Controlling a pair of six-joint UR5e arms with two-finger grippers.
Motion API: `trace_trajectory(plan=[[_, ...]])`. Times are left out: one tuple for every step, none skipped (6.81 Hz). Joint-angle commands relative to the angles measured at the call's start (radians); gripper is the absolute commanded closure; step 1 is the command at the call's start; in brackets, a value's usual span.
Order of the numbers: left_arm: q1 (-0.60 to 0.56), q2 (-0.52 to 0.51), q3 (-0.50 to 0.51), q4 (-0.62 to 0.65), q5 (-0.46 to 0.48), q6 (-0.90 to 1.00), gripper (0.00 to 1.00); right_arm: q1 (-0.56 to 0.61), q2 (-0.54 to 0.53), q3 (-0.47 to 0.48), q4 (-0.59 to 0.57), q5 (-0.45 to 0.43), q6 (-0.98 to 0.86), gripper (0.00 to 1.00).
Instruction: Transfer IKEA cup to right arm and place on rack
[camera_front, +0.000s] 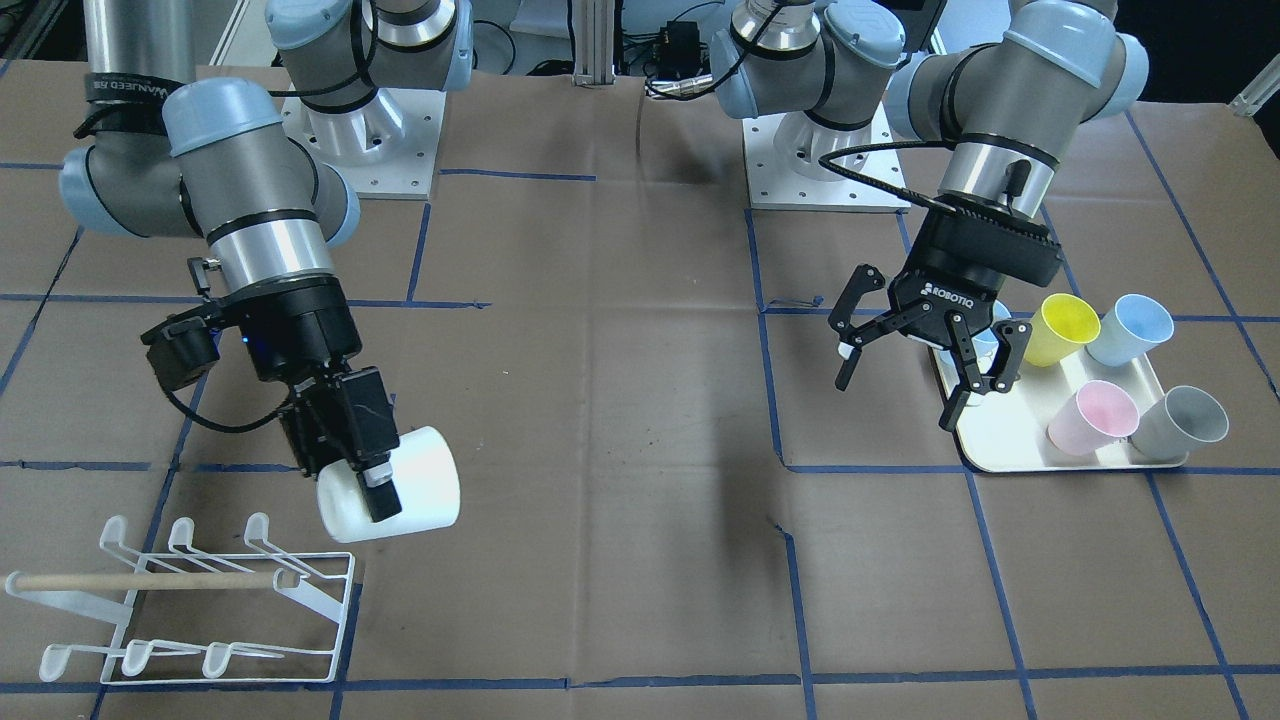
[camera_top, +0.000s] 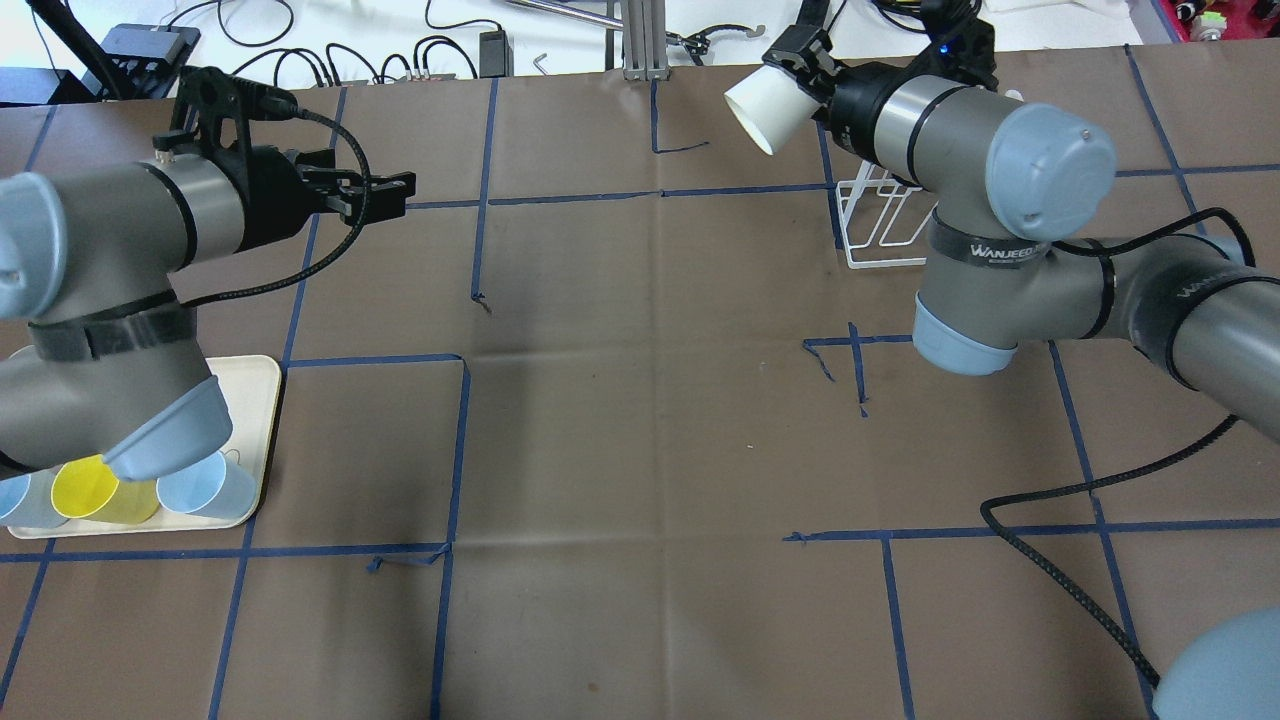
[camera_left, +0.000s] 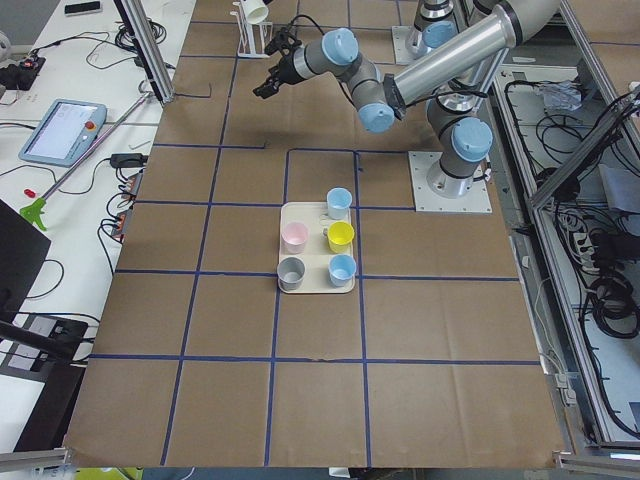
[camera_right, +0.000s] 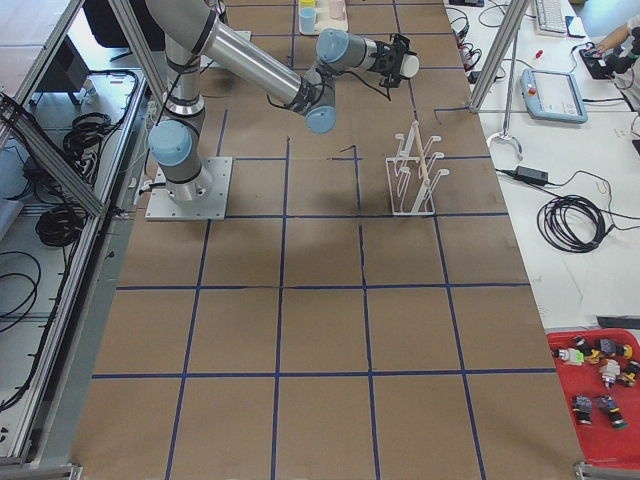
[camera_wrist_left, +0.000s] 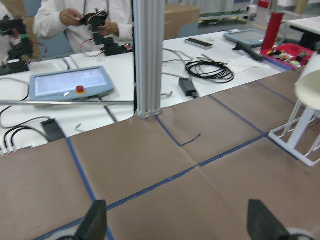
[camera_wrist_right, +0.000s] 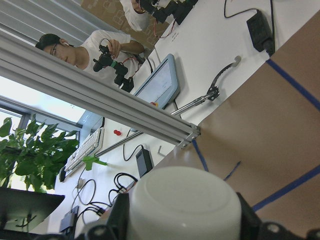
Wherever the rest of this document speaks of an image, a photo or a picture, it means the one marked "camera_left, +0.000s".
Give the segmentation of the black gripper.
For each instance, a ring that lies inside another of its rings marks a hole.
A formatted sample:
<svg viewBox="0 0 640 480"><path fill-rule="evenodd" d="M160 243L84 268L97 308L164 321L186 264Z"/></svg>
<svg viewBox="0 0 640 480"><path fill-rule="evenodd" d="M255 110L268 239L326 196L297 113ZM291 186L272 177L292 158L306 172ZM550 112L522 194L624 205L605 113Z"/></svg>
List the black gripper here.
<svg viewBox="0 0 640 480"><path fill-rule="evenodd" d="M304 48L281 49L279 62L269 69L267 82L253 89L253 94L262 99L268 99L279 92L280 86L295 85L305 80L295 66L295 60L303 56Z"/></svg>

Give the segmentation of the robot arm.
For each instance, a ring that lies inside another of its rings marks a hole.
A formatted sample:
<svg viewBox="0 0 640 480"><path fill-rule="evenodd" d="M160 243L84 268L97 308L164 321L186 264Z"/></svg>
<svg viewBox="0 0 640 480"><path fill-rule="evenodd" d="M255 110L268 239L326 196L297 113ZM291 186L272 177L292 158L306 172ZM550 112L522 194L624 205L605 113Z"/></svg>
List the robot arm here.
<svg viewBox="0 0 640 480"><path fill-rule="evenodd" d="M457 29L450 20L452 12L451 1L419 1L413 28L406 39L409 52L414 56L421 56L453 38Z"/></svg>
<svg viewBox="0 0 640 480"><path fill-rule="evenodd" d="M482 18L442 45L431 49L399 74L381 75L359 49L348 28L329 30L309 44L279 29L266 53L280 53L265 82L254 89L263 99L283 85L295 85L325 73L345 85L364 128L382 133L402 119L409 107L427 104L427 120L443 145L438 162L427 173L437 195L458 199L470 190L478 165L493 143L490 127L471 115L470 96L481 96L478 76L492 74L489 58L515 48L537 34L558 11L556 1L478 3Z"/></svg>

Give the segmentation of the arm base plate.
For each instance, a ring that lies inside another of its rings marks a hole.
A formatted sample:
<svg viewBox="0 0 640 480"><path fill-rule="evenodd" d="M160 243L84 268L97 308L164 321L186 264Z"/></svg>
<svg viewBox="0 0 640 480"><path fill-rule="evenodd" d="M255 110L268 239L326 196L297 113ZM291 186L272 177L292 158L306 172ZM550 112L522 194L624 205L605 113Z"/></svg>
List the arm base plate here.
<svg viewBox="0 0 640 480"><path fill-rule="evenodd" d="M480 166L467 179L449 177L438 151L409 151L415 210L419 213L491 214L487 182Z"/></svg>
<svg viewBox="0 0 640 480"><path fill-rule="evenodd" d="M422 33L414 26L392 26L391 35L396 65L408 65L423 55Z"/></svg>

